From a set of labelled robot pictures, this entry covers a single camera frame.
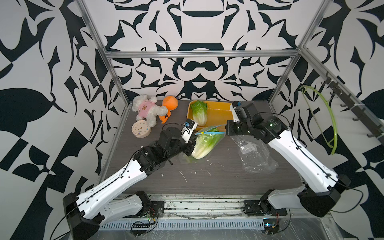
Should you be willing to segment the yellow plastic tray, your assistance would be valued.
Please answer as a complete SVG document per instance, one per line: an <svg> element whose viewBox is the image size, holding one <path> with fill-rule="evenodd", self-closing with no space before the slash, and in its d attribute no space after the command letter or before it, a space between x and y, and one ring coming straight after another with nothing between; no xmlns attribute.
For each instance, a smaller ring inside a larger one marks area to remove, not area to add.
<svg viewBox="0 0 384 240"><path fill-rule="evenodd" d="M191 101L188 107L187 118L193 120L191 105L196 101ZM233 115L230 110L231 103L227 102L213 102L213 101L203 101L208 105L207 111L207 122L204 126L198 126L196 130L201 130L210 126L219 126L219 130L224 131L227 120L233 120Z"/></svg>

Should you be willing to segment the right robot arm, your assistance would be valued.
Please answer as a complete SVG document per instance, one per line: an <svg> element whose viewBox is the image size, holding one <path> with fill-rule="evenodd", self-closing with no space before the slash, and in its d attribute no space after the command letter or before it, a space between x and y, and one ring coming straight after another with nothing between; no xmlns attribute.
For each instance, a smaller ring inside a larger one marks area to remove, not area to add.
<svg viewBox="0 0 384 240"><path fill-rule="evenodd" d="M248 215L271 216L281 209L305 209L316 217L324 217L336 205L351 181L337 175L317 160L294 137L276 116L263 119L253 103L235 101L230 110L233 119L226 124L229 136L253 136L283 156L304 179L301 187L268 190L256 207L247 207Z"/></svg>

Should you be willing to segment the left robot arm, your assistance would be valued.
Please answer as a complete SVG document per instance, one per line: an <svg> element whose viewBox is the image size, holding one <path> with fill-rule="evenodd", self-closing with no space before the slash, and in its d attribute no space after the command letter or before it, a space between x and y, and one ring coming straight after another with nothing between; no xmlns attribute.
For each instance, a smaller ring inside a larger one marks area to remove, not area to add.
<svg viewBox="0 0 384 240"><path fill-rule="evenodd" d="M197 124L187 120L183 129L170 124L161 131L158 140L140 148L128 163L115 174L82 194L69 193L63 198L64 219L74 240L87 240L109 221L146 214L150 200L145 194L136 193L127 200L113 203L126 189L144 180L162 168L179 153L191 155L196 145L192 134Z"/></svg>

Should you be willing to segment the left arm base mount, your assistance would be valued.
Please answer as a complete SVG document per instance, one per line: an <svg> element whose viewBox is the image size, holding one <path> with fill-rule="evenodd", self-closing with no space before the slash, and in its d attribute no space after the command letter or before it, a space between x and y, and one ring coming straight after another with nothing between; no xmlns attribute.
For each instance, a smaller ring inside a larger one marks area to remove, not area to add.
<svg viewBox="0 0 384 240"><path fill-rule="evenodd" d="M143 218L145 216L161 217L164 214L164 208L164 201L151 201L151 205L149 207L143 207L138 214L124 216L124 218Z"/></svg>

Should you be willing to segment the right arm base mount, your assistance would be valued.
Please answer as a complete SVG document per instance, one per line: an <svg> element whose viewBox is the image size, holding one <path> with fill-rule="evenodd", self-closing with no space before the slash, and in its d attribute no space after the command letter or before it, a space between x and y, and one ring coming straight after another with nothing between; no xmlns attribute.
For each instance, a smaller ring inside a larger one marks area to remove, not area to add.
<svg viewBox="0 0 384 240"><path fill-rule="evenodd" d="M274 209L268 201L245 200L243 212L248 216L276 217L287 216L287 209Z"/></svg>

